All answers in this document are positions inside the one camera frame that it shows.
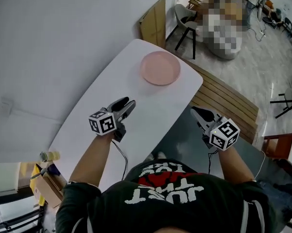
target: chair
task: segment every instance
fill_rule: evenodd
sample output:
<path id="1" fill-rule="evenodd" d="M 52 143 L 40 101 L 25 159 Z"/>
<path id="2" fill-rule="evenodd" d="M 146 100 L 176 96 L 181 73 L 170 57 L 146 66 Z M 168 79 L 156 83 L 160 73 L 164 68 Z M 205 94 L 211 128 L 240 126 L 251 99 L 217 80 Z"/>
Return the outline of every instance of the chair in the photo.
<path id="1" fill-rule="evenodd" d="M 290 25 L 292 27 L 292 22 L 286 17 L 285 20 L 284 20 L 284 23 L 283 23 L 283 31 L 286 29 L 290 34 L 292 33 L 292 28 L 290 28 Z"/>
<path id="2" fill-rule="evenodd" d="M 193 20 L 197 16 L 197 12 L 193 10 L 187 9 L 184 5 L 182 4 L 176 4 L 175 7 L 175 15 L 176 15 L 176 20 L 177 20 L 177 25 L 180 29 L 184 31 L 183 36 L 179 40 L 175 51 L 179 48 L 181 43 L 183 42 L 184 38 L 188 34 L 189 31 L 193 33 L 193 59 L 195 59 L 195 29 L 197 27 L 197 23 L 194 21 L 186 21 L 190 17 L 193 17 Z"/>
<path id="3" fill-rule="evenodd" d="M 292 110 L 292 88 L 288 88 L 285 93 L 281 93 L 279 96 L 284 96 L 285 100 L 270 101 L 270 103 L 285 103 L 286 107 L 283 109 L 284 111 L 282 113 L 276 116 L 276 118 L 279 118 L 281 115 L 284 115 L 286 112 Z"/>

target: wooden table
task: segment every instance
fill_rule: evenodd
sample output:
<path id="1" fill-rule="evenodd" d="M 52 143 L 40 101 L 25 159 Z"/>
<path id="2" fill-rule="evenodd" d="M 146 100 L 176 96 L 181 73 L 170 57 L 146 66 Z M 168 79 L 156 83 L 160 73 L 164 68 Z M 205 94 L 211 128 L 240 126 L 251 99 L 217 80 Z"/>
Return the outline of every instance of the wooden table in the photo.
<path id="1" fill-rule="evenodd" d="M 284 159 L 292 166 L 292 133 L 264 137 L 263 151 L 273 159 Z"/>
<path id="2" fill-rule="evenodd" d="M 128 96 L 136 107 L 124 120 L 127 133 L 118 146 L 128 158 L 127 172 L 141 163 L 169 131 L 202 85 L 202 77 L 178 59 L 180 76 L 170 85 L 156 86 L 140 74 L 141 60 L 154 51 L 165 51 L 142 40 L 133 40 L 102 71 L 67 117 L 49 151 L 58 151 L 55 161 L 66 180 L 96 134 L 88 117 L 102 106 Z M 122 178 L 125 160 L 111 144 L 99 187 L 102 191 Z"/>

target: forearm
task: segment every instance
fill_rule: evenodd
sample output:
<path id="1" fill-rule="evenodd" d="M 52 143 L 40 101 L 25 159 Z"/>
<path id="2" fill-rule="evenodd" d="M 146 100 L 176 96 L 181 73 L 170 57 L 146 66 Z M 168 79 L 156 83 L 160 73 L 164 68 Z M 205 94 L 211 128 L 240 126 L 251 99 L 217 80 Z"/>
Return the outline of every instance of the forearm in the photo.
<path id="1" fill-rule="evenodd" d="M 225 151 L 219 150 L 218 154 L 225 180 L 233 184 L 240 184 L 255 179 L 233 146 Z"/>
<path id="2" fill-rule="evenodd" d="M 75 167 L 70 181 L 98 186 L 101 180 L 113 134 L 97 136 Z"/>

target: white cable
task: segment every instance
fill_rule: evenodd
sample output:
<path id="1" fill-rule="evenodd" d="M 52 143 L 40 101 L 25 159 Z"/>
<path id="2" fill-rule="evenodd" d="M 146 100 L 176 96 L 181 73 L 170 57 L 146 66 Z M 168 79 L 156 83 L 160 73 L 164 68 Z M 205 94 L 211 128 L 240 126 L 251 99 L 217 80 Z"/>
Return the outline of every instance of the white cable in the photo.
<path id="1" fill-rule="evenodd" d="M 266 158 L 266 154 L 264 153 L 264 151 L 261 151 L 261 152 L 263 152 L 263 154 L 264 154 L 264 158 L 263 158 L 263 161 L 262 161 L 261 166 L 260 166 L 260 168 L 259 168 L 259 171 L 258 171 L 257 175 L 255 176 L 255 179 L 256 179 L 257 176 L 259 175 L 260 170 L 261 170 L 261 168 L 262 168 L 262 165 L 263 165 L 263 163 L 264 163 L 264 159 Z"/>

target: jeans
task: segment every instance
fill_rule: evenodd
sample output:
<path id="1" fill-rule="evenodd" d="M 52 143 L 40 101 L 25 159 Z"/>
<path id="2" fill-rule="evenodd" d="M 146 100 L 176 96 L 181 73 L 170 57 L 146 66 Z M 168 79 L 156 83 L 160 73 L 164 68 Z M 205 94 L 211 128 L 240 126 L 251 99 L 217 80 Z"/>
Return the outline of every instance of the jeans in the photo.
<path id="1" fill-rule="evenodd" d="M 255 8 L 255 5 L 252 4 L 250 1 L 247 1 L 247 4 L 246 4 L 246 23 L 247 23 L 247 28 L 250 28 L 251 27 L 251 13 L 252 11 L 254 10 Z"/>

